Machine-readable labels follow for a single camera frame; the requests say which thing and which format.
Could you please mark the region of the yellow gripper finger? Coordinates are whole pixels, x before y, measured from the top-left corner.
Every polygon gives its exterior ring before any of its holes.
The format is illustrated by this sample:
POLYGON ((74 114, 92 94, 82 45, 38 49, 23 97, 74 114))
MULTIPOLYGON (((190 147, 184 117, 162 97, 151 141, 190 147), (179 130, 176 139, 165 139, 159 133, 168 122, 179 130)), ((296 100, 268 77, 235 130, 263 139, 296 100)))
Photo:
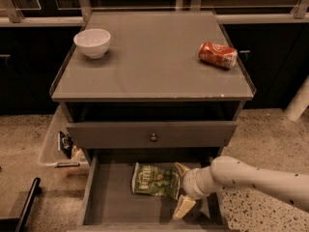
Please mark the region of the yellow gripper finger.
POLYGON ((184 164, 182 163, 179 163, 179 162, 175 162, 174 165, 176 166, 177 170, 178 170, 178 173, 181 177, 184 177, 185 174, 190 171, 190 168, 188 168, 187 166, 185 166, 184 164))
POLYGON ((196 201, 193 198, 181 194, 173 214, 173 219, 182 219, 195 204, 196 201))

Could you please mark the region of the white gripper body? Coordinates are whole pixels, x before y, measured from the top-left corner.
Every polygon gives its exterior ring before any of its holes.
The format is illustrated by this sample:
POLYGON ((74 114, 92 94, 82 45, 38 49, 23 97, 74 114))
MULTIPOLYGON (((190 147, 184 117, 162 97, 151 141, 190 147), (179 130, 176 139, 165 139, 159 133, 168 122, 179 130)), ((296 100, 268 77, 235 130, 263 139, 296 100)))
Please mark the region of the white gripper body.
POLYGON ((210 176, 211 173, 208 167, 194 168, 187 171, 183 177, 183 189, 185 193, 195 200, 209 196, 208 180, 210 176))

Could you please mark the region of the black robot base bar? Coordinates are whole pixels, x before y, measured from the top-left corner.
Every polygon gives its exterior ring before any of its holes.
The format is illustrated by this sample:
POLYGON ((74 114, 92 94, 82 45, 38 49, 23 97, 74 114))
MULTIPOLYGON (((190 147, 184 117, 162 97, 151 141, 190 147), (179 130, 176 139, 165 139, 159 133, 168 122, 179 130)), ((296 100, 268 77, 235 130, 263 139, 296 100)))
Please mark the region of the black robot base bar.
POLYGON ((1 218, 0 219, 0 232, 23 232, 27 218, 32 209, 35 197, 42 192, 40 187, 41 179, 36 177, 30 190, 28 191, 27 197, 25 199, 24 205, 18 217, 1 218))

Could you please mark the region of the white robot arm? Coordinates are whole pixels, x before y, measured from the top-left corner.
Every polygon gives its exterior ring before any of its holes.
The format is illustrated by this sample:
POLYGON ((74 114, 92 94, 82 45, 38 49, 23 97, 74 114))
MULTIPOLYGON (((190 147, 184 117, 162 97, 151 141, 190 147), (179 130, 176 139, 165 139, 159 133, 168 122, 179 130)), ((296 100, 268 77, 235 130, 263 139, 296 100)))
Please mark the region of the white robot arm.
POLYGON ((309 211, 309 176, 254 167, 229 156, 215 158, 210 166, 190 169, 176 162, 183 178, 173 219, 182 219, 196 204, 212 193, 251 188, 304 212, 309 211))

